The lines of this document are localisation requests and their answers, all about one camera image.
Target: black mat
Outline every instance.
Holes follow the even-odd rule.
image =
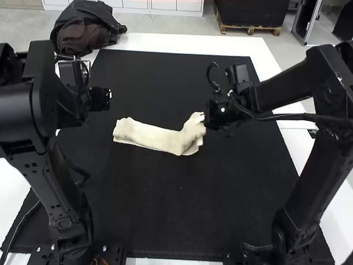
[[[67,157],[92,173],[85,192],[97,241],[122,243],[129,256],[206,260],[220,260],[242,242],[271,242],[274,213],[298,178],[276,123],[252,122],[231,138],[208,131],[190,157],[112,141],[118,118],[180,130],[192,112],[205,110],[211,95],[205,71],[212,61],[222,67],[246,62],[258,82],[248,57],[99,53],[93,84],[113,90],[111,109],[93,113],[91,128],[59,135]],[[30,192],[15,224],[35,201]],[[50,243],[47,224],[40,209],[12,250],[31,252]],[[322,234],[314,249],[319,259],[331,259]]]

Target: table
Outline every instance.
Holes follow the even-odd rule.
[[[117,45],[108,49],[169,52],[176,54],[202,54],[224,56],[250,56],[261,81],[281,72],[277,62],[262,38],[197,36],[129,33],[123,35]],[[98,51],[86,56],[94,62]],[[302,113],[301,103],[294,103],[274,110],[274,113]],[[300,174],[310,154],[314,140],[307,129],[314,124],[306,121],[278,121],[282,137]],[[9,228],[29,191],[25,178],[5,159],[0,159],[0,241],[5,238]],[[341,264],[353,249],[353,189],[347,181],[343,183],[328,206],[321,227],[337,264]],[[7,265],[25,265],[30,255],[12,254]],[[165,259],[128,259],[128,265],[192,265],[213,263],[198,261],[176,261]]]

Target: black jacket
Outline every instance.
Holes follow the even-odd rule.
[[[104,2],[74,0],[60,14],[50,34],[55,51],[82,57],[93,49],[116,44],[118,35],[125,33],[127,27],[117,22],[112,13],[113,9]]]

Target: towel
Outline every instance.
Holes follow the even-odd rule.
[[[113,141],[136,145],[148,149],[172,153],[176,156],[189,156],[203,145],[202,137],[206,128],[203,112],[194,112],[184,123],[181,131],[174,131],[140,123],[131,117],[116,121]]]

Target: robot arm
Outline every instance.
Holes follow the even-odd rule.
[[[229,87],[224,91],[210,79],[214,66],[207,70],[214,92],[206,127],[252,119],[309,120],[319,127],[303,172],[272,223],[270,264],[291,264],[308,255],[320,218],[353,168],[353,42],[313,47],[304,61],[257,86],[246,66],[236,65],[226,69]],[[314,99],[316,114],[269,114],[308,97]],[[256,263],[251,255],[256,247],[244,251],[246,262]]]
[[[80,61],[59,66],[61,79],[50,41],[33,41],[22,54],[0,44],[0,157],[22,173],[49,216],[53,252],[30,264],[90,264],[92,214],[69,169],[89,174],[65,159],[55,132],[109,109],[110,90],[84,84]]]

